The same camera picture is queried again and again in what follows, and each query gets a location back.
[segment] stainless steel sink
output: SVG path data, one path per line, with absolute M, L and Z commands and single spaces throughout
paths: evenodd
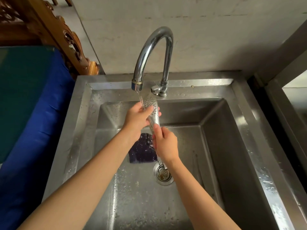
M 143 92 L 160 78 L 147 74 Z M 121 129 L 139 99 L 130 86 L 130 75 L 78 77 L 44 199 Z M 167 97 L 157 99 L 182 162 L 242 229 L 307 226 L 307 195 L 239 74 L 171 73 Z M 85 229 L 192 229 L 175 182 L 159 181 L 156 163 L 127 155 Z

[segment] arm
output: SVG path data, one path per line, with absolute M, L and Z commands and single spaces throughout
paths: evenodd
M 176 182 L 182 203 L 194 229 L 240 230 L 183 165 L 178 155 L 177 137 L 166 127 L 154 125 L 154 147 Z
M 127 112 L 122 130 L 39 205 L 19 229 L 82 229 L 128 151 L 139 139 L 141 129 L 149 125 L 146 119 L 152 111 L 153 106 L 143 111 L 140 102 L 134 105 Z

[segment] blue cloth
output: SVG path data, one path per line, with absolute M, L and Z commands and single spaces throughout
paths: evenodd
M 16 229 L 41 203 L 74 85 L 55 50 L 41 96 L 0 169 L 1 230 Z

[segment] sink drain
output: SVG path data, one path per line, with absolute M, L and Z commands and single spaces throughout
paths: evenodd
M 170 172 L 163 165 L 157 163 L 153 170 L 153 175 L 160 185 L 169 185 L 174 181 Z

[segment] chrome faucet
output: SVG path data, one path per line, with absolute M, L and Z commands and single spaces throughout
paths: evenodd
M 154 85 L 151 88 L 151 92 L 154 95 L 166 96 L 167 95 L 167 84 L 169 77 L 169 65 L 171 62 L 172 51 L 173 51 L 173 33 L 168 27 L 159 27 L 155 30 L 145 42 L 140 55 L 138 56 L 138 61 L 134 69 L 134 75 L 132 79 L 131 88 L 134 91 L 141 91 L 143 86 L 143 72 L 148 61 L 148 58 L 157 45 L 157 43 L 162 38 L 166 38 L 166 50 L 163 68 L 163 77 L 160 85 Z

